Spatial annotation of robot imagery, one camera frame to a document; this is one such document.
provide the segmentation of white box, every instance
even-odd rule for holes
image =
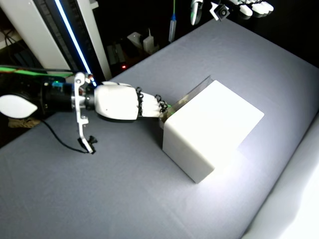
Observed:
[[[264,113],[213,81],[164,123],[163,151],[196,183],[223,164]]]

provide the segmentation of white robotic hand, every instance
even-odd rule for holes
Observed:
[[[94,90],[95,111],[113,120],[136,120],[140,117],[158,118],[167,104],[160,98],[143,93],[140,88],[115,82],[103,82]]]

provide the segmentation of blue light strip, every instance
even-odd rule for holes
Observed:
[[[82,53],[82,51],[81,51],[81,48],[80,48],[80,46],[79,46],[78,41],[77,41],[76,38],[75,38],[75,35],[74,35],[73,31],[72,31],[72,28],[71,28],[71,26],[70,26],[70,23],[69,23],[69,21],[68,21],[68,18],[67,18],[66,15],[65,15],[65,12],[64,12],[63,7],[62,7],[62,5],[61,5],[61,3],[60,3],[60,0],[55,0],[55,4],[56,4],[56,6],[57,6],[58,9],[59,9],[59,12],[60,12],[61,17],[62,17],[62,19],[63,19],[63,21],[64,21],[64,24],[65,24],[66,28],[68,29],[68,32],[69,32],[69,34],[70,34],[70,36],[71,36],[71,38],[72,38],[72,41],[73,41],[73,43],[74,43],[74,46],[75,46],[76,50],[77,50],[78,53],[79,53],[79,56],[80,56],[80,58],[81,58],[81,60],[82,60],[82,62],[83,62],[83,65],[84,65],[84,67],[85,67],[86,72],[89,73],[89,74],[91,74],[90,68],[89,68],[88,64],[86,63],[86,60],[85,60],[85,58],[84,58],[84,55],[83,55],[83,53]],[[94,81],[94,78],[91,78],[91,81],[92,81],[93,85],[96,86],[96,82]]]

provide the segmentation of metal bracket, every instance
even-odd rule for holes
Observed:
[[[79,135],[80,139],[85,146],[85,148],[88,150],[89,153],[94,153],[95,151],[92,149],[89,142],[86,140],[84,133],[83,133],[83,127],[89,123],[89,119],[85,115],[81,115],[81,101],[82,96],[79,94],[80,87],[85,84],[85,82],[90,83],[90,80],[86,78],[84,73],[79,72],[74,77],[74,104],[75,104],[75,111],[76,111],[76,121],[79,126]]]

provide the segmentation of table surface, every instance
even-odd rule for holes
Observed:
[[[210,21],[114,81],[176,102],[211,75],[265,113],[222,173],[194,184],[153,119],[88,113],[94,155],[43,125],[0,150],[1,238],[241,237],[319,109],[319,69],[232,23]],[[48,122],[78,147],[75,114]]]

